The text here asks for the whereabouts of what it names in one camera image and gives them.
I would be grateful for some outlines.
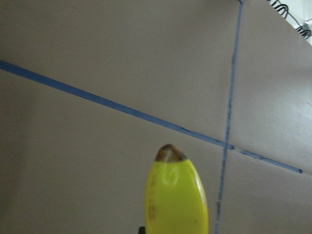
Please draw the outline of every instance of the gray surface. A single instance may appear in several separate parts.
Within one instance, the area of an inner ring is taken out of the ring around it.
[[[229,152],[222,234],[310,234],[312,176]]]
[[[0,59],[223,140],[237,12],[228,0],[7,1]]]
[[[311,174],[311,75],[312,47],[265,1],[246,1],[231,144]]]

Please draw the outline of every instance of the blue line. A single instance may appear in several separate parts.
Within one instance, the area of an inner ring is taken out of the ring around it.
[[[219,197],[218,197],[218,203],[217,203],[217,215],[216,215],[216,220],[215,220],[215,234],[219,234],[219,226],[221,222],[221,203],[222,203],[222,197],[223,197],[225,168],[226,168],[226,161],[228,157],[228,145],[229,145],[230,128],[231,128],[232,100],[233,100],[233,92],[234,92],[234,81],[235,81],[235,72],[236,72],[240,23],[241,23],[242,10],[243,10],[243,2],[242,1],[239,1],[239,2],[240,2],[240,5],[239,5],[239,12],[238,12],[238,17],[237,17],[237,28],[236,28],[235,45],[234,45],[234,52],[233,52],[231,84],[230,84],[230,93],[229,93],[229,102],[228,102],[228,116],[227,116],[226,131],[225,131],[225,143],[223,147],[223,159],[222,159]]]
[[[123,113],[129,114],[131,116],[135,116],[135,117],[141,118],[143,120],[158,124],[158,125],[163,126],[165,128],[169,128],[171,130],[186,134],[188,136],[192,136],[192,137],[195,137],[197,139],[201,139],[201,140],[209,142],[211,144],[218,145],[221,147],[225,147],[224,142],[219,141],[217,139],[214,139],[210,136],[206,136],[206,135],[203,135],[201,133],[189,131],[189,130],[187,130],[181,126],[178,126],[174,123],[170,123],[170,122],[165,121],[163,119],[148,115],[144,112],[132,109],[130,107],[124,106],[124,105],[119,104],[117,102],[108,100],[108,99],[103,98],[103,97],[99,97],[97,95],[88,93],[88,92],[81,90],[79,88],[76,88],[76,87],[70,86],[68,84],[56,81],[54,79],[39,75],[37,73],[28,71],[26,69],[17,67],[15,65],[12,65],[10,63],[7,63],[7,62],[1,61],[1,60],[0,60],[0,69],[5,70],[5,71],[10,72],[10,73],[13,73],[15,75],[30,79],[32,81],[50,86],[52,88],[67,92],[69,94],[78,96],[80,98],[83,98],[83,99],[86,99],[86,100],[89,100],[92,102],[96,102],[96,103],[101,104],[103,106],[110,107],[112,109],[115,109],[115,110],[121,111]],[[227,145],[227,147],[230,150],[234,149],[234,146],[229,145],[229,144]]]
[[[278,167],[281,167],[281,168],[285,168],[285,169],[290,170],[290,171],[293,171],[293,172],[297,172],[297,173],[299,173],[299,174],[302,174],[302,172],[303,172],[302,169],[298,169],[298,168],[289,166],[289,165],[287,165],[287,164],[284,164],[284,163],[275,161],[275,160],[273,160],[273,159],[270,159],[270,158],[267,158],[267,157],[263,157],[263,156],[261,156],[261,155],[258,155],[258,154],[255,154],[255,153],[253,153],[253,152],[250,152],[250,151],[248,151],[248,150],[242,150],[242,151],[240,151],[240,153],[243,154],[243,155],[247,155],[247,156],[250,156],[250,157],[259,159],[259,160],[261,160],[261,161],[270,163],[270,164],[272,164],[272,165],[275,165],[275,166],[278,166]]]

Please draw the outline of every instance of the black wire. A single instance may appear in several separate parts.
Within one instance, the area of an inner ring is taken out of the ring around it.
[[[281,3],[279,0],[275,0],[272,2],[272,0],[267,0],[267,2],[274,7],[274,9],[284,17],[284,19],[287,18],[287,16],[290,16],[297,24],[298,27],[296,28],[297,32],[300,33],[301,36],[303,36],[304,39],[308,39],[312,36],[312,32],[309,29],[303,29],[302,25],[296,20],[294,16],[292,16],[291,13],[289,13],[289,7],[286,4]]]

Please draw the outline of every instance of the brown tip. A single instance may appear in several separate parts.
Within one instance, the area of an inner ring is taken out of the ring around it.
[[[186,156],[181,153],[174,145],[165,145],[159,151],[155,161],[159,162],[181,162]]]

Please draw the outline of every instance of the yellow plastic toy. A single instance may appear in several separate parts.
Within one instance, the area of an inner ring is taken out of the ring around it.
[[[208,234],[208,209],[198,173],[173,145],[159,151],[145,188],[146,234]]]

